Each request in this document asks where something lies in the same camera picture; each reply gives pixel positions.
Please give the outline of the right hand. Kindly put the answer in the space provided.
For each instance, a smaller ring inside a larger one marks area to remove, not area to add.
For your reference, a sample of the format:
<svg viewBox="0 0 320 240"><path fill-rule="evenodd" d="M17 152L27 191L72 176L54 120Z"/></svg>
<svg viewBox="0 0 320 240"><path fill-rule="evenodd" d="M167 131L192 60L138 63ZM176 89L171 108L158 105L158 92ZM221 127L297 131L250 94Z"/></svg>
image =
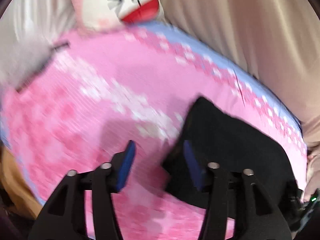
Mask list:
<svg viewBox="0 0 320 240"><path fill-rule="evenodd" d="M305 202L311 199L311 196L319 189L320 171L319 171L319 154L308 157L307 168L307 185L304 190L303 200Z"/></svg>

